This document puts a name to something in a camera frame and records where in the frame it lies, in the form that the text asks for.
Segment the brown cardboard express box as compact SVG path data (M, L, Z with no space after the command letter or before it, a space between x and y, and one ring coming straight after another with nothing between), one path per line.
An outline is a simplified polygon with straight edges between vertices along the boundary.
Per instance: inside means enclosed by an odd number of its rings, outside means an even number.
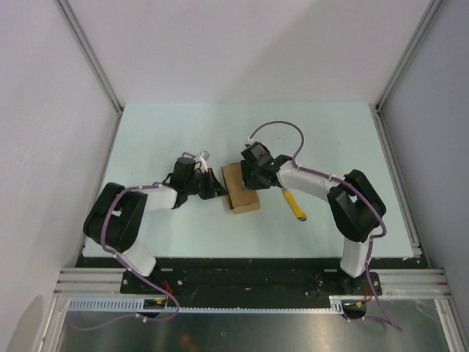
M224 182L228 191L228 206L233 214L239 215L260 209L260 201L255 191L243 189L243 178L240 163L221 167Z

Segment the yellow utility knife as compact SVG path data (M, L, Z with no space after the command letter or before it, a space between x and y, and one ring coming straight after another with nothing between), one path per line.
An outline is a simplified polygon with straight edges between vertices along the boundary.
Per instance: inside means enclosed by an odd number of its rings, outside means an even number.
M293 197L292 193L285 187L281 188L281 192L285 200L287 201L287 204L289 205L290 209L294 213L296 219L298 221L306 221L308 219L308 216L300 208L295 198Z

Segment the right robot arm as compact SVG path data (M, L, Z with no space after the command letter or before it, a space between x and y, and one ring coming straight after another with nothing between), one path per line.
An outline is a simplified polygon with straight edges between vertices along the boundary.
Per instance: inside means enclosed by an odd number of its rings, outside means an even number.
M241 156L246 189L294 189L329 205L336 228L344 236L334 284L346 294L357 293L369 273L372 241L387 234L386 206L365 174L354 169L337 177L309 169L288 155L274 158L261 142L247 144Z

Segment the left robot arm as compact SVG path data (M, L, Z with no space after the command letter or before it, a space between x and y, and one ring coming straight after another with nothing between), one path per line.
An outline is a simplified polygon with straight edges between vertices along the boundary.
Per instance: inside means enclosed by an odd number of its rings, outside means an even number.
M154 270L157 260L138 240L144 214L178 209L190 196L203 200L226 196L227 190L207 165L209 157L206 151L184 153L163 181L150 185L107 183L84 221L85 236L137 273L136 284L146 293L160 288L162 276Z

